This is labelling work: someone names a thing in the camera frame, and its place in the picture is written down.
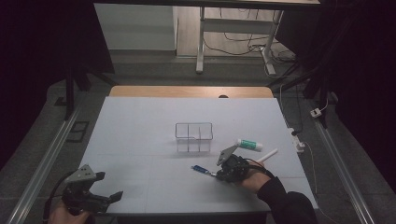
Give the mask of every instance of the white stick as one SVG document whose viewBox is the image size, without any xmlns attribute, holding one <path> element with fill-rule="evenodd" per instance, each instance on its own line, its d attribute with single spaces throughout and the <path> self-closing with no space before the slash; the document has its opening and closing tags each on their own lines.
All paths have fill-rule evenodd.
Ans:
<svg viewBox="0 0 396 224">
<path fill-rule="evenodd" d="M 277 148 L 274 149 L 274 150 L 272 150 L 272 151 L 270 151 L 267 155 L 265 155 L 265 156 L 259 158 L 259 159 L 257 160 L 257 162 L 263 162 L 263 161 L 267 160 L 268 158 L 272 157 L 272 156 L 273 156 L 274 154 L 276 154 L 276 153 L 277 153 Z"/>
</svg>

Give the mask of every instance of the white cylinder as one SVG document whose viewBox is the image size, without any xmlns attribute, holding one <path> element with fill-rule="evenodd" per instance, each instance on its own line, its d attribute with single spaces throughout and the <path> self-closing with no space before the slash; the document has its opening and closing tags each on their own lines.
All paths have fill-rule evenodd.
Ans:
<svg viewBox="0 0 396 224">
<path fill-rule="evenodd" d="M 241 148 L 251 149 L 255 151 L 262 151 L 262 144 L 257 142 L 252 142 L 248 140 L 238 139 L 235 143 L 236 146 Z"/>
</svg>

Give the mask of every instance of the black sleeve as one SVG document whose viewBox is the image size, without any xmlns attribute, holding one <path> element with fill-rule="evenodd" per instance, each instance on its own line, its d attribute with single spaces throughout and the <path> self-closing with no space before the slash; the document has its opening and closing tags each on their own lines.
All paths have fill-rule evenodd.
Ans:
<svg viewBox="0 0 396 224">
<path fill-rule="evenodd" d="M 309 199 L 302 193 L 287 193 L 277 177 L 265 183 L 257 197 L 270 206 L 276 224 L 318 223 Z"/>
</svg>

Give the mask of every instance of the electrical outlet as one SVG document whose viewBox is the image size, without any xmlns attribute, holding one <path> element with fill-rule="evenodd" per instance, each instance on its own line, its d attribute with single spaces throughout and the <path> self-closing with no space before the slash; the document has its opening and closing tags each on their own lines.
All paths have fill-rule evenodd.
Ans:
<svg viewBox="0 0 396 224">
<path fill-rule="evenodd" d="M 293 141 L 293 144 L 296 147 L 297 153 L 303 153 L 305 144 L 300 142 L 300 139 L 298 138 L 297 135 L 292 134 L 294 132 L 293 128 L 289 128 L 289 132 L 290 132 L 291 140 Z"/>
<path fill-rule="evenodd" d="M 313 117 L 313 118 L 317 118 L 317 117 L 319 117 L 321 115 L 321 112 L 320 112 L 320 110 L 318 109 L 318 108 L 316 108 L 316 109 L 314 109 L 314 110 L 311 110 L 311 116 Z"/>
</svg>

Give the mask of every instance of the transparent box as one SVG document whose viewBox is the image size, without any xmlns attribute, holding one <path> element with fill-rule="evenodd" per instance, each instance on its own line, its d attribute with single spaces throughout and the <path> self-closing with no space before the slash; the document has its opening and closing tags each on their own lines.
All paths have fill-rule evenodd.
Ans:
<svg viewBox="0 0 396 224">
<path fill-rule="evenodd" d="M 209 122 L 177 123 L 175 129 L 177 151 L 210 151 L 210 142 L 213 139 L 212 127 L 212 123 Z"/>
</svg>

